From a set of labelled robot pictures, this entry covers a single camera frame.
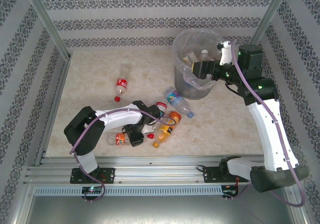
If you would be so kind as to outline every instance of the trash bin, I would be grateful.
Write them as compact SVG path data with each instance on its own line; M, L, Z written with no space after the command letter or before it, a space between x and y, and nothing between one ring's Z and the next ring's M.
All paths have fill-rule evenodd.
M207 28L191 28L184 30L173 41L174 85L185 98L198 100L207 96L214 84L209 77L198 79L192 73L192 64L185 63L183 58L190 52L198 57L202 50L207 50L211 58L220 59L217 44L222 38L213 30Z

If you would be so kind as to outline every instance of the patterned wallpaper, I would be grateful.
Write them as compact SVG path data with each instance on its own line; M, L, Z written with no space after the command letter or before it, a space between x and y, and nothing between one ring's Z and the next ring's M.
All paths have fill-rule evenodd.
M64 60L28 0L0 1L0 224L35 163Z
M310 169L303 184L312 223L320 223L319 11L319 0L283 0L261 40L291 148Z
M271 0L42 0L69 51L170 49L189 28L252 36Z

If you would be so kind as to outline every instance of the orange juice bottle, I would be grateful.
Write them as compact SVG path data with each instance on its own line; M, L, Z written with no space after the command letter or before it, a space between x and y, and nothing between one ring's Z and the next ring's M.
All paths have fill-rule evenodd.
M154 146L155 148L158 148L161 143L165 142L168 139L173 129L181 120L181 115L176 111L170 112L169 117L173 118L176 121L176 125L162 125L160 129L155 132L155 142L152 144L152 146ZM174 121L171 119L167 119L165 123L174 124Z

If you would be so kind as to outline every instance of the red bottle cap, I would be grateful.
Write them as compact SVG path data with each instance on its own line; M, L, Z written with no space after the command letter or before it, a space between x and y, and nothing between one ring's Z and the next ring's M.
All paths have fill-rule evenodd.
M150 138L150 139L153 139L153 138L155 138L155 134L152 134L152 133L150 133L150 134L148 134L148 135L146 135L148 138Z

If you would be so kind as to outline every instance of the bottle label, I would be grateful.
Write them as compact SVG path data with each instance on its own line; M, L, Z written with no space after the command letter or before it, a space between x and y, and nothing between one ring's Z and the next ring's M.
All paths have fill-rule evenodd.
M117 81L116 81L116 86L122 86L122 87L124 87L124 88L127 88L127 84L128 84L128 82L125 80L125 79L118 79Z
M176 123L178 124L179 118L175 116L175 117L173 117L173 119L174 119L174 120L176 121ZM171 120L171 119L168 119L168 121L166 121L166 123L171 124L171 125L172 125L172 124L175 124L174 121ZM172 133L172 130L176 127L176 125L174 125L174 126L163 125L163 126L160 127L159 130L161 130L161 131L163 131L163 132L165 132L165 133L171 134L171 133Z
M155 104L159 110L160 110L160 116L163 117L164 114L166 113L166 110L167 110L167 105L163 102L160 102L158 101L156 104Z
M117 133L115 135L115 144L117 146L122 146L126 144L126 137L124 133Z
M175 90L174 92L171 92L166 99L170 104L173 104L180 97L180 94Z

